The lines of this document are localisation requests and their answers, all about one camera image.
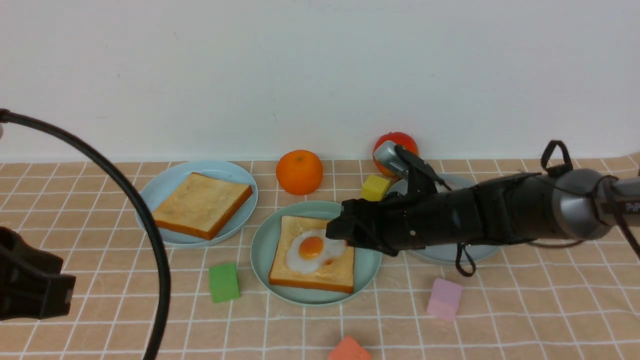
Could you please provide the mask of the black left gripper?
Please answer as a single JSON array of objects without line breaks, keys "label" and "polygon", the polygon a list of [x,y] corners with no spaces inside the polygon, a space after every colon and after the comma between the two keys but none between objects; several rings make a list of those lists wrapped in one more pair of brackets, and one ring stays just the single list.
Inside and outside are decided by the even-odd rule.
[{"label": "black left gripper", "polygon": [[76,277],[62,273],[61,257],[36,249],[11,228],[0,228],[0,319],[67,316]]}]

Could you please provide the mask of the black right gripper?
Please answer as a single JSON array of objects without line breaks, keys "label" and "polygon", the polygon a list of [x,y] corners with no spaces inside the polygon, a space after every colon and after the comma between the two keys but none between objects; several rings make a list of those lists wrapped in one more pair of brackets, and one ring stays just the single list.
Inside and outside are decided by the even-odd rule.
[{"label": "black right gripper", "polygon": [[326,237],[396,256],[432,246],[485,245],[486,226],[472,193],[407,193],[379,202],[343,201]]}]

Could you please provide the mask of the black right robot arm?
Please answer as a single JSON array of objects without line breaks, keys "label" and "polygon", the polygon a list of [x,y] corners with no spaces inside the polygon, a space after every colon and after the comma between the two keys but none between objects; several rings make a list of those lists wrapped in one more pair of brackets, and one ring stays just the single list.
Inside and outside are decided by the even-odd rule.
[{"label": "black right robot arm", "polygon": [[387,141],[374,157],[406,181],[406,193],[343,201],[340,215],[327,224],[329,239],[396,256],[450,244],[462,249],[539,239],[581,243],[619,227],[639,251],[629,230],[639,225],[639,178],[574,169],[562,141],[546,146],[542,173],[520,172],[455,190],[401,145]]}]

